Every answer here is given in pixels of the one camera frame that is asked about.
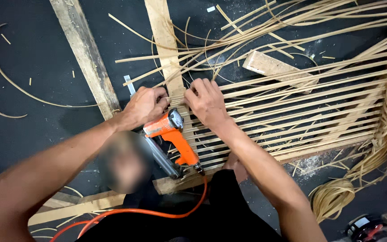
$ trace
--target hand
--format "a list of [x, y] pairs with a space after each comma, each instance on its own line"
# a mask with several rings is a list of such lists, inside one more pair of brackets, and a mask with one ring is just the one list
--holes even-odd
[[125, 109], [110, 120], [116, 131], [132, 130], [158, 118], [169, 104], [168, 94], [163, 87], [140, 87]]
[[219, 125], [232, 121], [226, 112], [223, 94], [215, 81], [210, 82], [207, 78], [194, 80], [191, 88], [185, 92], [184, 102], [189, 105], [201, 123], [212, 131]]

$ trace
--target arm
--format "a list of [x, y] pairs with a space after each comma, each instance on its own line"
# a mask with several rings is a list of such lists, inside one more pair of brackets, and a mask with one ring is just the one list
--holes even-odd
[[27, 158], [0, 174], [0, 240], [32, 239], [28, 219], [73, 179], [105, 140], [157, 118], [168, 106], [163, 87], [140, 87], [123, 112], [100, 125]]
[[255, 184], [279, 213], [282, 235], [291, 242], [325, 242], [307, 197], [276, 159], [252, 141], [227, 114], [223, 94], [216, 82], [196, 79], [191, 89], [185, 93], [185, 102], [197, 118], [239, 157]]

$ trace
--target person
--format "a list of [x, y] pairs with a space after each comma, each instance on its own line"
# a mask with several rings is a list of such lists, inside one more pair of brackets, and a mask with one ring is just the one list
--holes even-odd
[[[201, 205], [180, 219], [136, 213], [109, 215], [78, 241], [326, 241], [298, 185], [227, 114], [216, 82], [196, 79], [185, 92], [185, 102], [232, 151], [224, 169], [212, 178], [210, 205]], [[164, 88], [140, 87], [115, 117], [0, 174], [0, 241], [33, 241], [28, 219], [97, 155], [105, 140], [159, 117], [167, 106]], [[281, 237], [250, 211], [237, 183], [246, 173], [276, 208]]]

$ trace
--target orange air hose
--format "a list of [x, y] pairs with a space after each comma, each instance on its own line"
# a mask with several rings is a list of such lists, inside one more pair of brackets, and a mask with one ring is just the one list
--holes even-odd
[[98, 219], [100, 218], [103, 218], [105, 216], [109, 216], [111, 214], [119, 214], [119, 213], [140, 213], [140, 214], [150, 214], [150, 215], [155, 215], [155, 216], [160, 216], [160, 217], [167, 217], [167, 218], [182, 218], [182, 217], [187, 217], [188, 215], [190, 215], [191, 213], [193, 213], [201, 204], [202, 202], [204, 201], [205, 197], [206, 197], [206, 193], [207, 193], [207, 177], [204, 176], [204, 192], [202, 193], [202, 196], [201, 196], [201, 199], [200, 201], [198, 202], [198, 204], [196, 204], [196, 206], [190, 210], [189, 212], [185, 213], [185, 214], [166, 214], [166, 213], [161, 213], [161, 212], [155, 212], [155, 211], [151, 211], [151, 210], [145, 210], [145, 209], [139, 209], [139, 208], [122, 208], [122, 209], [114, 209], [112, 211], [108, 211], [108, 212], [105, 212], [105, 213], [102, 213], [96, 217], [94, 217], [93, 219], [89, 220], [89, 221], [82, 221], [82, 222], [77, 222], [77, 223], [73, 223], [65, 228], [63, 228], [61, 231], [59, 231], [55, 236], [53, 236], [53, 238], [50, 240], [50, 242], [54, 242], [56, 238], [58, 238], [63, 232], [65, 232], [66, 230], [68, 230], [69, 228], [72, 228], [76, 225], [79, 225], [79, 224], [83, 224], [83, 223], [86, 223], [86, 225], [83, 227], [83, 229], [80, 231], [80, 234], [78, 236], [78, 238], [80, 238], [87, 230], [88, 228], [93, 224], [93, 223], [98, 223]]

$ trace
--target white label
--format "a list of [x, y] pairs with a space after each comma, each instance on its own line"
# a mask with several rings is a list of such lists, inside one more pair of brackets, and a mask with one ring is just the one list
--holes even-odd
[[364, 226], [365, 224], [369, 223], [370, 220], [368, 220], [366, 217], [363, 217], [361, 218], [360, 220], [356, 221], [355, 225], [358, 227], [358, 228], [361, 228], [362, 226]]

